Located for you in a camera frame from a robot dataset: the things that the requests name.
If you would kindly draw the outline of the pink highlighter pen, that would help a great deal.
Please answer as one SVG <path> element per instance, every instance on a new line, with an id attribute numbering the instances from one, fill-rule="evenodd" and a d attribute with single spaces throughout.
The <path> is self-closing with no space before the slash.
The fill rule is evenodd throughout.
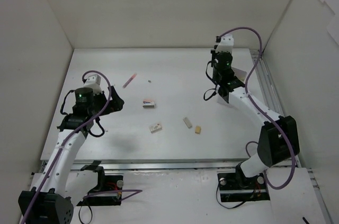
<path id="1" fill-rule="evenodd" d="M 137 76 L 137 73 L 134 73 L 122 86 L 122 88 L 126 88 Z"/>

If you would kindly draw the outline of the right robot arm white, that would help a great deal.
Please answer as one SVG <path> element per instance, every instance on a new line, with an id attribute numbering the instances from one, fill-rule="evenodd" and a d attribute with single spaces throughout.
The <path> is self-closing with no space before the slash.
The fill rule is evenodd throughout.
<path id="1" fill-rule="evenodd" d="M 234 181 L 246 188 L 254 177 L 272 166 L 290 159 L 292 168 L 286 182 L 275 189 L 286 187 L 292 180 L 299 154 L 297 123 L 291 116 L 284 117 L 260 102 L 236 75 L 231 67 L 231 52 L 212 52 L 212 81 L 215 93 L 228 105 L 243 112 L 260 129 L 256 153 L 236 166 Z"/>

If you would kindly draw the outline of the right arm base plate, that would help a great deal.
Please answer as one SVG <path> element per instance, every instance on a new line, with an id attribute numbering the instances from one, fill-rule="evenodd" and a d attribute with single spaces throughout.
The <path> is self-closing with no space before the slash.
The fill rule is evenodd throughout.
<path id="1" fill-rule="evenodd" d="M 247 185 L 241 186 L 235 173 L 218 173 L 217 195 L 222 203 L 242 203 L 254 201 L 269 201 L 263 173 L 249 179 Z"/>

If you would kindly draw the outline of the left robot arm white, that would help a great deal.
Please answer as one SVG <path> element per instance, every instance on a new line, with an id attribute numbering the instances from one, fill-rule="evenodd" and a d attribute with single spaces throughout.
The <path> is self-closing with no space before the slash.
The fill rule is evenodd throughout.
<path id="1" fill-rule="evenodd" d="M 124 100 L 113 86 L 105 96 L 95 83 L 74 90 L 76 102 L 73 111 L 65 115 L 58 127 L 56 147 L 39 180 L 29 191 L 22 191 L 18 203 L 22 223 L 70 223 L 74 208 L 90 191 L 105 188 L 104 168 L 99 160 L 81 168 L 71 182 L 68 177 L 77 153 L 100 117 L 121 111 Z"/>

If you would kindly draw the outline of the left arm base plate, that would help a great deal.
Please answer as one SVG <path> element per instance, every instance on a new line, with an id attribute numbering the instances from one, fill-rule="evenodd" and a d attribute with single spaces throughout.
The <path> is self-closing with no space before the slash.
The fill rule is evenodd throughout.
<path id="1" fill-rule="evenodd" d="M 122 174 L 109 174 L 105 176 L 103 186 L 100 189 L 93 189 L 89 194 L 94 192 L 115 191 L 123 188 L 123 175 Z M 121 205 L 122 193 L 107 193 L 101 195 L 95 195 L 90 198 L 86 198 L 77 204 L 80 206 L 119 206 Z"/>

